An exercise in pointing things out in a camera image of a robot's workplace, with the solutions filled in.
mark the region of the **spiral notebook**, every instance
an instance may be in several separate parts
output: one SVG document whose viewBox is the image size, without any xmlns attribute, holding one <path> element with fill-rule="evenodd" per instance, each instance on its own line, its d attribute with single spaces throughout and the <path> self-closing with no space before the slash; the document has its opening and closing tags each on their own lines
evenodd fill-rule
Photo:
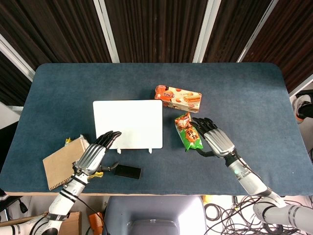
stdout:
<svg viewBox="0 0 313 235">
<path fill-rule="evenodd" d="M 53 190 L 66 183 L 74 173 L 72 163 L 80 159 L 86 149 L 86 140 L 76 139 L 43 159 L 48 188 Z"/>
</svg>

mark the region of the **snack box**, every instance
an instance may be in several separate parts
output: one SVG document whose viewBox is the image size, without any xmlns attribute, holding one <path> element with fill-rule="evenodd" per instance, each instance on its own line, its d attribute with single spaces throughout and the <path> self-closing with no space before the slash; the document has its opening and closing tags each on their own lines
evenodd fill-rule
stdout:
<svg viewBox="0 0 313 235">
<path fill-rule="evenodd" d="M 174 87 L 158 85 L 155 99 L 163 101 L 163 105 L 169 108 L 199 112 L 202 94 L 199 92 L 186 91 Z"/>
</svg>

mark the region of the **cardboard box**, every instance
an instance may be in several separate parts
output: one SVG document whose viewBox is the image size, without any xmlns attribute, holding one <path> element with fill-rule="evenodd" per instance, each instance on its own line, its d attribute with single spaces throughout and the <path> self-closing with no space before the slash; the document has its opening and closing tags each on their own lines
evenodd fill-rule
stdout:
<svg viewBox="0 0 313 235">
<path fill-rule="evenodd" d="M 158 85 L 155 99 L 163 101 L 163 105 L 169 108 L 199 112 L 202 94 L 199 92 L 186 91 L 174 87 Z"/>
<path fill-rule="evenodd" d="M 81 235 L 82 234 L 82 213 L 71 212 L 69 217 L 63 221 L 59 235 Z"/>
</svg>

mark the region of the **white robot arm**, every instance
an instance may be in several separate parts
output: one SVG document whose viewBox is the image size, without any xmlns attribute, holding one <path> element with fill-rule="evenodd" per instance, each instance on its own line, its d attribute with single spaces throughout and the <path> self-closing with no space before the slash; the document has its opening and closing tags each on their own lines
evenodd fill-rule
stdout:
<svg viewBox="0 0 313 235">
<path fill-rule="evenodd" d="M 49 207 L 47 217 L 38 216 L 28 222 L 0 228 L 1 235 L 57 235 L 60 226 L 68 218 L 69 210 L 88 184 L 89 176 L 103 170 L 101 161 L 105 152 L 121 132 L 107 132 L 89 145 L 80 160 L 73 164 L 74 174 L 63 186 Z"/>
<path fill-rule="evenodd" d="M 198 152 L 205 156 L 225 159 L 226 166 L 234 173 L 239 183 L 249 195 L 261 196 L 254 204 L 253 211 L 264 223 L 290 225 L 313 234 L 313 210 L 299 205 L 286 205 L 285 201 L 269 187 L 238 155 L 235 145 L 224 131 L 208 118 L 193 118 L 191 124 L 205 138 L 212 152 Z"/>
</svg>

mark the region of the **gray chair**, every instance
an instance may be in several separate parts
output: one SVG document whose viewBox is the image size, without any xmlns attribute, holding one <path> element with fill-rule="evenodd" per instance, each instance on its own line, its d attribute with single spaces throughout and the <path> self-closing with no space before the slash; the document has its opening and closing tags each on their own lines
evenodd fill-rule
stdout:
<svg viewBox="0 0 313 235">
<path fill-rule="evenodd" d="M 202 235 L 206 231 L 199 196 L 112 196 L 105 223 L 111 235 Z"/>
</svg>

